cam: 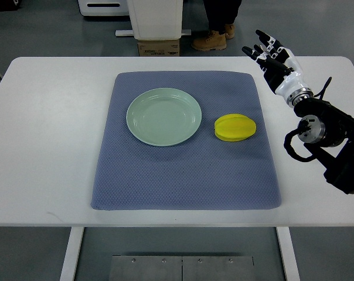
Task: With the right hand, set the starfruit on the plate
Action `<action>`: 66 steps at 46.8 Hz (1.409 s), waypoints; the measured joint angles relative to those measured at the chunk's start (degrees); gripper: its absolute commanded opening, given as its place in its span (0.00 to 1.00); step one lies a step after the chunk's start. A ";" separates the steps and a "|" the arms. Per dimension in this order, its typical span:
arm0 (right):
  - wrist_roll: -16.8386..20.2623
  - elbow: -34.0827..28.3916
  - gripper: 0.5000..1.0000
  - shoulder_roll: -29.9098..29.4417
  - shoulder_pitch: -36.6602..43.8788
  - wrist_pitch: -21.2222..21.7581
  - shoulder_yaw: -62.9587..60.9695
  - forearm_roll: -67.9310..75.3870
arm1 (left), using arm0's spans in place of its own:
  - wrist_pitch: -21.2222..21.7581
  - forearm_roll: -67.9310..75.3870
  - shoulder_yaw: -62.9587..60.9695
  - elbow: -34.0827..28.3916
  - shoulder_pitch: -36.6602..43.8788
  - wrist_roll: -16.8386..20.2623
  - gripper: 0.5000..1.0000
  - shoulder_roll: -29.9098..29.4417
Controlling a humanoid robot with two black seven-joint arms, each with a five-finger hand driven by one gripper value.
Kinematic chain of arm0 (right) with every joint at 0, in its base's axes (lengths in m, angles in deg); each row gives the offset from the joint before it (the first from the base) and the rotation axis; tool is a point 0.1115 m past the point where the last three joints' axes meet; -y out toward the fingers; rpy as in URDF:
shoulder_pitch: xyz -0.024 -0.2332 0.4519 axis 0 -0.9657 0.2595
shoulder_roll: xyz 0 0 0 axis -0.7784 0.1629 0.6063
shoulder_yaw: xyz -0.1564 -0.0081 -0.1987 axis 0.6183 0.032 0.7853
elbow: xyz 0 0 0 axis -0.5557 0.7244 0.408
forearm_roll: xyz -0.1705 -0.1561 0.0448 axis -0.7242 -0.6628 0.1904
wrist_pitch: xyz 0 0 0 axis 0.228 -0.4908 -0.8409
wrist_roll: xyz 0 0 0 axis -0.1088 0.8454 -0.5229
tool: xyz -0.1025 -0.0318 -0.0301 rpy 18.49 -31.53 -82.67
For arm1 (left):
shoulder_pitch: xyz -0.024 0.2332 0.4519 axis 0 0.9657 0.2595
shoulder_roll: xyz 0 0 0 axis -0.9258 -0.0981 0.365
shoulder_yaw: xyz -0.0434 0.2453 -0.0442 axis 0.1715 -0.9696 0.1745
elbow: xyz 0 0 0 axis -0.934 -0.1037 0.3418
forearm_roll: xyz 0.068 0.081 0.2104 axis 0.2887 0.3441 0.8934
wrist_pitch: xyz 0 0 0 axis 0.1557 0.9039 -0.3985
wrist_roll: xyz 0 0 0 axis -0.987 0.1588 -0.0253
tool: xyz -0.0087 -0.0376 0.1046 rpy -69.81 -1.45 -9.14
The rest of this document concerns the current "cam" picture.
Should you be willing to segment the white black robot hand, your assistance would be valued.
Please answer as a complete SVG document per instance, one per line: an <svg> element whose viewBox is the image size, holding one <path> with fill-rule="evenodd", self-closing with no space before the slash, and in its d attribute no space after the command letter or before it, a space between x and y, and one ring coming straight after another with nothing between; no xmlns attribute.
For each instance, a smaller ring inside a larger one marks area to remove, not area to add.
<svg viewBox="0 0 354 281"><path fill-rule="evenodd" d="M257 29L256 35L261 45L244 46L242 51L260 66L271 91L282 96L291 108L311 98L312 90L304 81L303 70L292 51L261 30Z"/></svg>

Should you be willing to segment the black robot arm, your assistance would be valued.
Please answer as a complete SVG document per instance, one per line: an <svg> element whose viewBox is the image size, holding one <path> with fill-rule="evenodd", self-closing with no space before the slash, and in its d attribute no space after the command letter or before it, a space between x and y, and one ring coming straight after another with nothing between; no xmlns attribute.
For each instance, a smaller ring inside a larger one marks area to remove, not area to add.
<svg viewBox="0 0 354 281"><path fill-rule="evenodd" d="M329 184L354 194L354 118L323 100L331 80L317 95L306 94L293 103L301 120L286 134L284 148L297 161L318 160Z"/></svg>

